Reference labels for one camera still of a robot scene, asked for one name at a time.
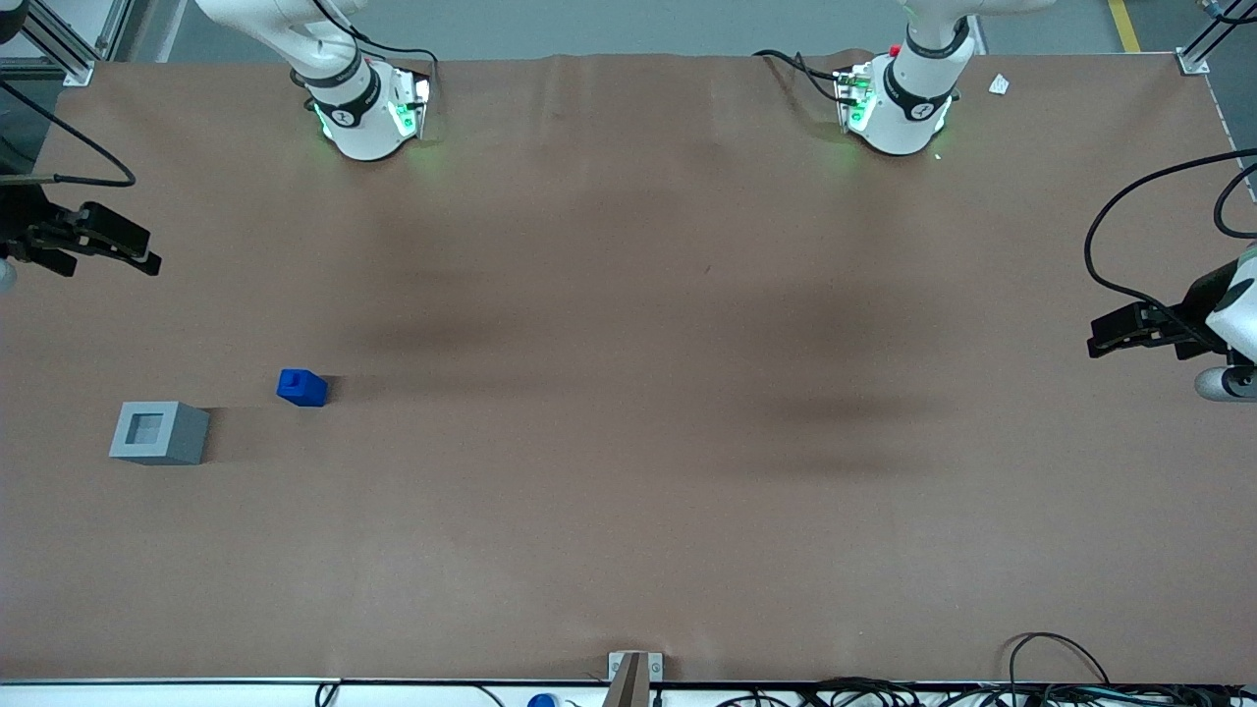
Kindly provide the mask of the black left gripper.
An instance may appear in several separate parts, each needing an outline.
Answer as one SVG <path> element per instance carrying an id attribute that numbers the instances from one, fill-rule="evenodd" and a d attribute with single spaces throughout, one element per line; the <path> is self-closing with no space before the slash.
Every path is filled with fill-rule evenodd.
<path id="1" fill-rule="evenodd" d="M 1149 301 L 1131 301 L 1091 322 L 1092 335 L 1086 341 L 1090 359 L 1101 359 L 1131 348 L 1166 348 L 1175 346 L 1177 359 L 1195 359 L 1203 353 L 1226 353 L 1228 359 L 1244 359 L 1231 343 L 1216 333 L 1205 318 L 1229 291 L 1231 278 L 1237 272 L 1238 260 L 1197 278 L 1190 283 L 1180 304 L 1175 304 L 1182 321 L 1182 340 L 1175 331 L 1166 337 L 1166 313 Z"/>

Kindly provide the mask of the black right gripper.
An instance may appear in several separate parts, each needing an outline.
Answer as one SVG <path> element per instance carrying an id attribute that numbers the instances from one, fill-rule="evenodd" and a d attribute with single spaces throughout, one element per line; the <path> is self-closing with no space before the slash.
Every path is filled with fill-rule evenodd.
<path id="1" fill-rule="evenodd" d="M 80 238 L 80 226 L 91 238 Z M 150 250 L 151 233 L 98 203 L 70 209 L 47 198 L 36 184 L 4 180 L 1 187 L 3 277 L 18 277 L 14 260 L 58 276 L 75 276 L 77 255 L 122 260 L 145 276 L 157 276 L 162 258 Z"/>

